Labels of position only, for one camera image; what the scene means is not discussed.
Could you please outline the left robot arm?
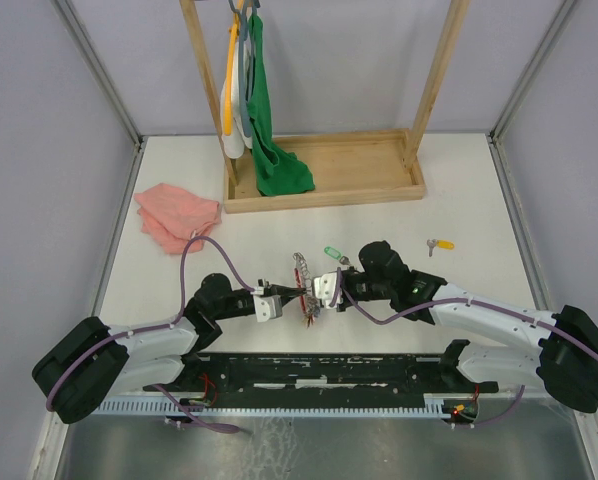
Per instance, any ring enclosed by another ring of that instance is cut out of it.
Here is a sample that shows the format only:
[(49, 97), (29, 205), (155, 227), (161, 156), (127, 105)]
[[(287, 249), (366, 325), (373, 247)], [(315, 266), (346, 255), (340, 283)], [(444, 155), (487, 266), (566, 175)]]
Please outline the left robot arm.
[(199, 364), (188, 356), (222, 334), (220, 320), (275, 319), (311, 290), (302, 280), (296, 287), (261, 280), (252, 291), (234, 289), (227, 276), (210, 274), (171, 319), (135, 327), (108, 326), (97, 316), (82, 320), (38, 361), (32, 379), (66, 424), (89, 416), (109, 397), (153, 384), (188, 390), (200, 378)]

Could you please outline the grey key holder with rings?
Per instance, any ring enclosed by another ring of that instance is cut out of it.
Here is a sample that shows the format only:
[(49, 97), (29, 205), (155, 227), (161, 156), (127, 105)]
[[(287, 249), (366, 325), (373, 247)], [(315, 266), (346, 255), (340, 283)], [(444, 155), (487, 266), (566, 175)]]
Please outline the grey key holder with rings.
[(320, 301), (314, 296), (313, 281), (310, 274), (308, 263), (300, 252), (293, 254), (294, 276), (298, 288), (304, 293), (300, 297), (301, 310), (304, 316), (304, 323), (307, 328), (311, 327), (321, 312)]

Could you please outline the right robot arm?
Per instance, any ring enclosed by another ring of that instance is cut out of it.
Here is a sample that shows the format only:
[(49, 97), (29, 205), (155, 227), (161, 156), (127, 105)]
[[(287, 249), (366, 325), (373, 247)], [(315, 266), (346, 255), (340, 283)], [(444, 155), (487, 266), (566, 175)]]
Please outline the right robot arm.
[(463, 330), (491, 340), (481, 345), (456, 340), (450, 359), (437, 368), (446, 389), (471, 382), (498, 382), (541, 388), (563, 405), (583, 413), (598, 410), (598, 327), (583, 310), (566, 305), (559, 312), (515, 307), (475, 295), (442, 277), (410, 269), (386, 241), (365, 245), (360, 268), (306, 279), (309, 293), (326, 309), (355, 308), (374, 324), (380, 319), (363, 303), (386, 301), (384, 319), (422, 321)]

